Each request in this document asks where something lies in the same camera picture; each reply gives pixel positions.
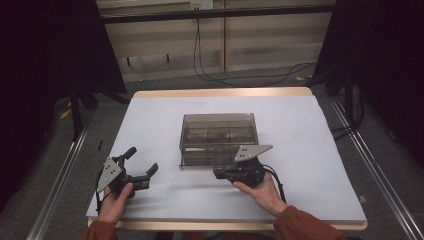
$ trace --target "wrist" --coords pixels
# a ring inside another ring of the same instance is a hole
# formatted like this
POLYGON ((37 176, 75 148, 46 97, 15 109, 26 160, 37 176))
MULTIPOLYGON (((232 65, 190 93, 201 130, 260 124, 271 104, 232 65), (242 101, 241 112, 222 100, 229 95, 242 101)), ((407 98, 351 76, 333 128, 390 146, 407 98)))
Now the wrist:
POLYGON ((113 224, 118 223, 118 219, 116 219, 116 217, 108 216, 107 214, 103 215, 101 213, 100 213, 100 216, 97 218, 97 220, 104 223, 113 223, 113 224))
POLYGON ((275 204, 273 204, 272 208, 270 209, 270 213, 277 217, 278 215, 280 215, 280 213, 282 213, 284 210, 286 210, 286 208, 288 207, 288 205, 281 201, 276 202, 275 204))

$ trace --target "white tabletop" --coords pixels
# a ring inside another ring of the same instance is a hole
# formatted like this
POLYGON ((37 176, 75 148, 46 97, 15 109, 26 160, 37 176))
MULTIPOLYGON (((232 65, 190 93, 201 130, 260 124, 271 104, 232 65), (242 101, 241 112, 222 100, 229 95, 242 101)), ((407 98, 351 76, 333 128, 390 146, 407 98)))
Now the white tabletop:
MULTIPOLYGON (((259 160, 273 167, 287 202, 317 218, 366 227, 366 217, 347 177, 326 119, 314 96, 222 96, 133 98, 110 156, 130 147, 132 176, 155 162, 150 189, 127 201, 123 220, 264 223, 274 217, 211 170, 180 170, 179 141, 184 114, 254 113, 260 144, 274 147, 259 160)), ((87 211, 97 217, 96 201, 87 211)))

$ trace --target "black cable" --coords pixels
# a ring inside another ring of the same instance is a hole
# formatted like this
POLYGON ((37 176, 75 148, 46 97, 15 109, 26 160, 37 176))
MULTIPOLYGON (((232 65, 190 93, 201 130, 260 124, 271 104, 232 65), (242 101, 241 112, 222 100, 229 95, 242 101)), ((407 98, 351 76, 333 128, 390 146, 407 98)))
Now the black cable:
POLYGON ((106 196, 103 197, 103 200, 105 200, 107 197, 109 197, 109 195, 112 193, 112 191, 110 191, 108 194, 106 194, 106 196))
POLYGON ((284 195, 283 184, 280 182, 280 179, 278 178, 277 172, 272 167, 270 167, 268 165, 262 165, 262 166, 269 168, 269 169, 265 168, 265 171, 271 173, 271 175, 275 178, 275 181, 277 181, 278 191, 280 192, 281 200, 283 200, 285 203, 287 203, 286 196, 284 195))
POLYGON ((197 33, 196 33, 196 41, 195 41, 195 45, 194 45, 194 52, 193 52, 193 70, 194 72, 196 72, 197 76, 199 76, 201 79, 205 80, 205 81, 211 81, 211 82, 218 82, 218 83, 222 83, 222 84, 226 84, 229 86, 233 86, 233 87, 242 87, 242 88, 257 88, 257 87, 268 87, 268 86, 272 86, 275 84, 278 84, 284 80, 286 80, 291 74, 299 72, 313 64, 316 64, 316 62, 312 62, 312 63, 299 63, 296 64, 294 66, 292 66, 289 70, 288 73, 284 73, 284 74, 276 74, 276 75, 260 75, 260 76, 255 76, 255 75, 251 75, 251 76, 240 76, 240 77, 226 77, 226 78, 213 78, 211 76, 209 76, 208 74, 206 74, 205 70, 203 69, 203 65, 202 65, 202 55, 201 55, 201 37, 200 37, 200 24, 199 24, 199 19, 197 19, 197 33), (197 51, 197 45, 199 45, 199 64, 200 64, 200 68, 203 72, 202 76, 196 69, 196 51, 197 51), (293 69, 299 65, 304 65, 306 64, 306 66, 293 71, 293 69), (272 77, 284 77, 283 79, 280 79, 276 82, 273 83, 269 83, 269 84, 264 84, 264 85, 259 85, 259 86, 243 86, 243 85, 237 85, 237 84, 232 84, 232 83, 228 83, 228 82, 224 82, 227 80, 233 80, 233 79, 243 79, 243 78, 272 78, 272 77))
POLYGON ((97 174, 97 177, 96 177, 96 184, 95 184, 96 201, 97 201, 97 209, 96 209, 97 214, 99 214, 99 213, 100 213, 100 209, 102 208, 102 201, 100 201, 100 196, 99 196, 99 193, 97 192, 97 189, 99 188, 99 180, 100 180, 100 176, 102 175, 102 173, 103 173, 103 168, 102 168, 102 169, 100 169, 99 173, 97 174))
POLYGON ((356 105, 356 118, 354 119, 354 122, 352 123, 352 126, 347 126, 345 128, 338 128, 338 129, 330 129, 332 131, 340 131, 345 130, 345 133, 340 134, 337 137, 334 137, 334 141, 337 141, 339 139, 342 139, 343 137, 353 133, 356 131, 359 126, 361 125, 365 115, 365 106, 364 106, 364 100, 362 93, 359 94, 359 99, 356 105))

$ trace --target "metal rail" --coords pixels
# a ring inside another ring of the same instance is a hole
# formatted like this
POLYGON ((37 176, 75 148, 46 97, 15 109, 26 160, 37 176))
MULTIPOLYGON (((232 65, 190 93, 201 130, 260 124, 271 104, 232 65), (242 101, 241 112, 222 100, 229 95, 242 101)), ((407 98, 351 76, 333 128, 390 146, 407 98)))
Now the metal rail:
POLYGON ((27 240, 41 240, 44 238, 47 227, 50 224, 50 221, 53 217, 53 214, 56 210, 57 204, 59 202, 59 198, 62 194, 62 191, 65 187, 66 181, 69 178, 72 167, 77 159, 78 153, 82 147, 85 136, 87 135, 88 128, 92 125, 94 118, 94 113, 90 111, 87 124, 83 128, 81 134, 78 139, 74 141, 69 149, 68 155, 62 165, 62 168, 56 178, 56 181, 53 184, 52 190, 49 193, 41 211, 38 213, 37 219, 35 220, 27 240))
MULTIPOLYGON (((345 116, 345 109, 339 100, 332 101, 333 107, 340 118, 340 121, 343 123, 344 127, 349 126, 349 121, 345 116)), ((353 131, 350 135, 350 138, 353 141, 356 149, 362 157, 366 167, 368 168, 371 176, 376 182, 380 192, 383 194, 396 218, 398 219, 400 225, 405 231, 409 239, 418 240, 424 239, 424 236, 421 230, 418 228, 417 223, 415 222, 412 214, 400 199, 399 195, 396 193, 393 186, 390 184, 383 170, 378 165, 376 159, 368 148, 362 136, 358 131, 353 131)))
POLYGON ((214 9, 201 11, 179 11, 149 14, 117 14, 106 15, 101 18, 80 18, 65 20, 70 24, 75 23, 131 23, 131 22, 154 22, 185 19, 206 19, 206 18, 226 18, 226 17, 248 17, 265 15, 287 15, 287 14, 308 14, 308 13, 329 13, 338 11, 357 10, 363 5, 359 3, 352 4, 322 4, 322 5, 304 5, 287 6, 272 8, 239 8, 239 9, 214 9))

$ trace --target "black curtain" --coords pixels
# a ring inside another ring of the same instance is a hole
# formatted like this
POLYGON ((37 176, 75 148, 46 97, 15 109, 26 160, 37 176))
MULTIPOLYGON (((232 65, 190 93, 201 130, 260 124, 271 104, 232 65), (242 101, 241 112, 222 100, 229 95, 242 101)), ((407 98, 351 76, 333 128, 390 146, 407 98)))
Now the black curtain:
POLYGON ((94 0, 7 0, 0 11, 1 152, 7 156, 1 209, 37 159, 54 103, 70 96, 73 83, 112 92, 125 86, 104 25, 75 21, 100 17, 94 0))
POLYGON ((327 93, 337 95, 349 67, 375 111, 424 167, 424 2, 362 3, 362 10, 333 14, 314 77, 341 66, 323 79, 327 93))

